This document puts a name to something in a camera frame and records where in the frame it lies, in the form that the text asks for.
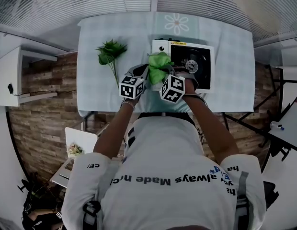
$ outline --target shirt sleeve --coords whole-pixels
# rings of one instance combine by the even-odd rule
[[[75,159],[62,206],[62,221],[68,230],[82,230],[82,208],[94,200],[100,178],[110,161],[100,153],[88,153]]]
[[[235,185],[236,191],[239,187],[241,172],[247,172],[246,197],[252,204],[253,222],[252,228],[259,229],[263,224],[266,213],[263,177],[258,159],[252,155],[231,155],[225,158],[220,166],[228,173],[229,178]]]

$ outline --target tablecloth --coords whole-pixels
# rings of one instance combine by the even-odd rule
[[[83,19],[77,59],[78,110],[116,112],[122,98],[108,66],[98,62],[97,47],[111,39],[127,44],[116,62],[120,79],[129,68],[147,63],[153,39],[172,38],[215,48],[215,91],[205,100],[213,112],[253,111],[255,60],[252,33],[208,18],[167,12],[125,12]],[[190,112],[181,100],[166,103],[146,90],[136,112]]]

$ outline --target wooden floor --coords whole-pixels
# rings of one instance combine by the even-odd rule
[[[23,71],[23,93],[36,91],[58,91],[58,97],[43,99],[11,107],[9,115],[16,145],[28,173],[38,172],[38,178],[46,182],[67,159],[65,127],[73,127],[82,121],[77,111],[76,93],[77,53],[58,57],[58,62],[39,61]],[[273,88],[269,71],[256,65],[255,105],[267,97]],[[246,122],[258,128],[268,124],[267,110],[276,112],[278,97],[273,97],[260,110],[250,115]],[[221,114],[216,114],[223,122]],[[242,113],[231,113],[235,117]],[[92,116],[88,130],[97,132],[114,117],[114,113],[98,113]],[[263,161],[267,149],[258,147],[263,138],[243,126],[228,121],[241,153],[259,156]],[[213,159],[209,147],[203,148]]]

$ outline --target green plant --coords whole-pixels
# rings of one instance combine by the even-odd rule
[[[108,65],[110,67],[114,74],[116,85],[119,88],[119,79],[116,73],[115,59],[127,51],[126,45],[114,42],[112,39],[111,41],[104,43],[103,47],[98,47],[96,50],[100,51],[98,54],[99,63],[101,65]]]

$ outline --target white t-shirt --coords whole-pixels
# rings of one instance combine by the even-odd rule
[[[101,201],[105,230],[189,225],[232,230],[242,171],[249,173],[246,195],[254,215],[252,229],[262,225],[266,206],[256,157],[232,155],[218,165],[204,156],[193,125],[168,116],[137,120],[129,143],[124,163]],[[94,199],[109,163],[99,153],[75,160],[62,209],[68,230],[82,229],[82,207]]]

